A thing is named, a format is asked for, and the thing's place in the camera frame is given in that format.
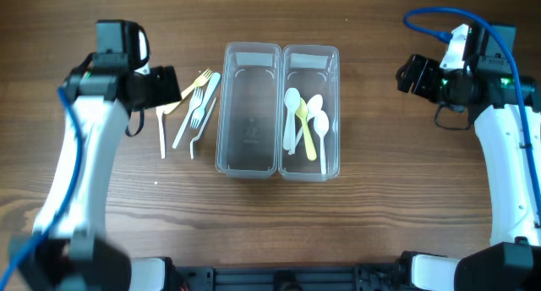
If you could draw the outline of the yellow plastic fork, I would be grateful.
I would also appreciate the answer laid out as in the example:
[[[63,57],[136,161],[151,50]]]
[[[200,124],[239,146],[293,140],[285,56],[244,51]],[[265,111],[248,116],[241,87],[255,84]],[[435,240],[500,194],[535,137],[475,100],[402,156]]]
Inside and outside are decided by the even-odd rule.
[[[180,103],[190,95],[190,93],[195,88],[199,88],[205,85],[210,80],[212,74],[213,71],[211,69],[207,69],[205,72],[203,72],[198,78],[194,80],[194,82],[189,87],[187,87],[181,92],[181,100],[179,102],[170,103],[165,106],[164,113],[166,115],[172,113],[180,105]]]

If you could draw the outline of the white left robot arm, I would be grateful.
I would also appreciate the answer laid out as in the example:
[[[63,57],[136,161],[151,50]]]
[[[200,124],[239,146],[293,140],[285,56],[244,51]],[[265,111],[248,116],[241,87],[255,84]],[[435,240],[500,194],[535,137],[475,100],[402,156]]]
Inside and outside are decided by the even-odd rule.
[[[132,259],[105,235],[112,164],[129,114],[179,100],[173,67],[144,74],[79,67],[57,93],[66,121],[52,187],[31,236],[13,239],[1,285],[18,271],[33,290],[174,288],[170,259]]]

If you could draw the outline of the yellow plastic spoon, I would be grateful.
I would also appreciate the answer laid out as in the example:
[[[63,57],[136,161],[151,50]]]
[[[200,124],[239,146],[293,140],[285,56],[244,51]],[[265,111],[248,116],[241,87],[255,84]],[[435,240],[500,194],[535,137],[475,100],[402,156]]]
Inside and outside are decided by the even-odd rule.
[[[306,156],[310,161],[315,161],[317,154],[314,147],[314,142],[308,126],[309,109],[304,99],[301,99],[300,105],[296,111],[296,116],[301,121],[301,130],[303,131],[303,141],[306,151]]]

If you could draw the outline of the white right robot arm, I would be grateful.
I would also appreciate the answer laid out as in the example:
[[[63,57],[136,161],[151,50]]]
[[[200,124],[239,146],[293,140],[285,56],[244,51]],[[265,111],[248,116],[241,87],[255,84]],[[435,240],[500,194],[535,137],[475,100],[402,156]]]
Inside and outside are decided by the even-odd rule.
[[[476,68],[442,69],[440,63],[412,55],[398,69],[399,91],[421,96],[439,107],[465,109],[486,163],[492,207],[490,246],[452,259],[416,253],[409,283],[422,290],[538,290],[540,288],[540,196],[532,185],[527,148],[540,160],[540,94],[523,77],[522,94],[530,130],[520,122],[515,86],[508,74]]]

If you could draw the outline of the translucent curved white fork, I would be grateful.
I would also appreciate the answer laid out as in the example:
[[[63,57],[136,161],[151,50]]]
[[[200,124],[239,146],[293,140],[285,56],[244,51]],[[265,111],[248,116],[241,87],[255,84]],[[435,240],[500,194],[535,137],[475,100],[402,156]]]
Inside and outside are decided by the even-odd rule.
[[[215,107],[215,104],[216,104],[216,98],[214,98],[213,102],[211,103],[210,105],[210,109],[209,109],[209,112],[205,115],[205,119],[204,121],[202,122],[200,128],[199,128],[199,133],[190,141],[190,158],[191,160],[194,160],[195,158],[195,143],[201,138],[202,134],[205,132],[205,127],[206,125],[208,124],[208,121],[210,120],[210,116],[212,114],[212,111]]]

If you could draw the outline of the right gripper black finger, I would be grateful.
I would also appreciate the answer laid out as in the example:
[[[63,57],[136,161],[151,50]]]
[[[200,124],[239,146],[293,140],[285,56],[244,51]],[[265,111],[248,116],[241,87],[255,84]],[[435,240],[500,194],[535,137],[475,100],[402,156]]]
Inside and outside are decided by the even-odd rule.
[[[401,92],[412,91],[423,71],[423,57],[413,54],[396,72],[397,89]]]
[[[431,102],[439,102],[441,78],[439,62],[430,58],[415,58],[413,94]]]

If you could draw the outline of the white plastic fork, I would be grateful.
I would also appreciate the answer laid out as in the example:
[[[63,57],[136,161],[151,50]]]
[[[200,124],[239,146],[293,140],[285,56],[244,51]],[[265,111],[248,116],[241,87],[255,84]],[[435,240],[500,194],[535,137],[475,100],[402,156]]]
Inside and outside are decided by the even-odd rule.
[[[158,119],[158,129],[159,129],[159,141],[160,141],[160,153],[161,158],[166,158],[166,136],[165,136],[165,107],[159,106],[156,108],[156,116]]]

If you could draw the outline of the white plastic spoon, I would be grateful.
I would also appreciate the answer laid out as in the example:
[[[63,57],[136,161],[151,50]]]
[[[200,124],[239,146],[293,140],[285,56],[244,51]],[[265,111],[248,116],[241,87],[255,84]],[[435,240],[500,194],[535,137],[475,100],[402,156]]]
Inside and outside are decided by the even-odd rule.
[[[320,138],[320,171],[322,175],[327,174],[325,136],[329,130],[329,119],[324,111],[319,111],[314,117],[314,130]]]
[[[313,118],[317,112],[319,112],[323,107],[323,97],[321,94],[316,94],[314,96],[312,96],[308,103],[307,103],[307,108],[308,108],[308,116],[307,116],[307,120],[309,121],[311,118]],[[299,141],[302,139],[303,137],[303,130],[300,129],[298,132],[297,132],[297,135],[296,135],[296,142],[295,142],[295,146],[288,152],[289,155],[292,155],[295,153],[295,149],[299,143]]]
[[[282,146],[286,151],[290,151],[292,149],[292,145],[295,141],[294,117],[295,112],[300,106],[300,102],[301,96],[298,90],[293,87],[289,88],[284,96],[284,104],[286,106],[287,113]]]

